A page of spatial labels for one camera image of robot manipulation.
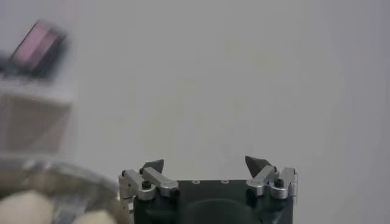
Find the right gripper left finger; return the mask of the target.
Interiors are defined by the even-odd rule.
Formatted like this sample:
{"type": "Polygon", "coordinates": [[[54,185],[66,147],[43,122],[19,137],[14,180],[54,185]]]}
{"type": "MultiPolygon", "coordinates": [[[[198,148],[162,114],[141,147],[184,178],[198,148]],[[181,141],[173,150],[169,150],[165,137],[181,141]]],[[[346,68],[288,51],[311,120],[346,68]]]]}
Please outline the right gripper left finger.
{"type": "Polygon", "coordinates": [[[123,170],[119,176],[119,198],[150,201],[157,194],[168,198],[180,195],[179,182],[165,177],[163,166],[164,160],[160,159],[146,162],[139,170],[123,170]]]}

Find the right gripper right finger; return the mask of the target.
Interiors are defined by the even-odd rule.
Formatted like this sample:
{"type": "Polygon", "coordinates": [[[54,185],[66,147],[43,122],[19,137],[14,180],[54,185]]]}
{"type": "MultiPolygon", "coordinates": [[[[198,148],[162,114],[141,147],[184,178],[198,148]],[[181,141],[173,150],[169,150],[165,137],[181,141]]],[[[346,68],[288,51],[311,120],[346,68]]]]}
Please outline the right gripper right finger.
{"type": "Polygon", "coordinates": [[[257,197],[266,192],[277,200],[297,197],[298,174],[295,168],[285,167],[280,172],[267,160],[251,156],[245,156],[245,163],[252,177],[246,181],[246,185],[257,197]]]}

